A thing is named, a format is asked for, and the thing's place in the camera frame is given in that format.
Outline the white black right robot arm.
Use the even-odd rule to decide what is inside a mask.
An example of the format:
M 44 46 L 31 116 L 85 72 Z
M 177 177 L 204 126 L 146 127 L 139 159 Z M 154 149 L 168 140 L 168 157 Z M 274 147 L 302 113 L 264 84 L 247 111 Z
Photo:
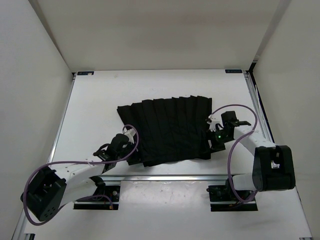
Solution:
M 254 130 L 248 121 L 238 120 L 234 111 L 226 111 L 221 121 L 210 116 L 207 137 L 211 152 L 225 149 L 225 144 L 241 144 L 253 156 L 250 173 L 232 175 L 227 167 L 228 185 L 224 193 L 230 200 L 238 199 L 243 191 L 286 191 L 296 186 L 292 151 L 287 145 L 277 145 Z

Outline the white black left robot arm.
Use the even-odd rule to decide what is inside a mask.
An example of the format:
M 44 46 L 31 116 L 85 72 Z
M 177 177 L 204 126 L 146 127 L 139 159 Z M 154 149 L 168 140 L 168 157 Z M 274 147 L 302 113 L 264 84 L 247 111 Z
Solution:
M 20 197 L 29 222 L 41 226 L 70 202 L 103 198 L 105 184 L 100 176 L 127 160 L 138 144 L 138 137 L 118 133 L 84 161 L 55 161 L 39 167 Z

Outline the black pleated skirt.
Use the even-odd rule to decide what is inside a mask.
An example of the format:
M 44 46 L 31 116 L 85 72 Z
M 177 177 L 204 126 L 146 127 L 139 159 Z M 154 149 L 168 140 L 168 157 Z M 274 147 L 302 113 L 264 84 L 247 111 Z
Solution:
M 205 96 L 146 99 L 117 107 L 125 125 L 139 134 L 138 151 L 144 167 L 184 160 L 209 160 L 211 150 L 206 133 L 212 112 Z

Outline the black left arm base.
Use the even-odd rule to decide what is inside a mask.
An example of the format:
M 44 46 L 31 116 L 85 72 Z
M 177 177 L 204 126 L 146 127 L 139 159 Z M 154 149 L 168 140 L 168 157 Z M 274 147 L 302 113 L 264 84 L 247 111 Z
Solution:
M 73 204 L 74 210 L 104 210 L 119 209 L 121 186 L 106 184 L 99 176 L 90 178 L 95 184 L 95 191 L 89 197 L 83 197 Z

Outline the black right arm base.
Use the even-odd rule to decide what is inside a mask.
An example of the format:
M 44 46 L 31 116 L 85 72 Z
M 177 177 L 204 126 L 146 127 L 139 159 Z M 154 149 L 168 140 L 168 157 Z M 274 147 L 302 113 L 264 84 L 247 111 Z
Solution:
M 224 184 L 209 185 L 206 189 L 209 195 L 211 212 L 256 212 L 256 200 L 242 203 L 234 195 L 228 180 Z

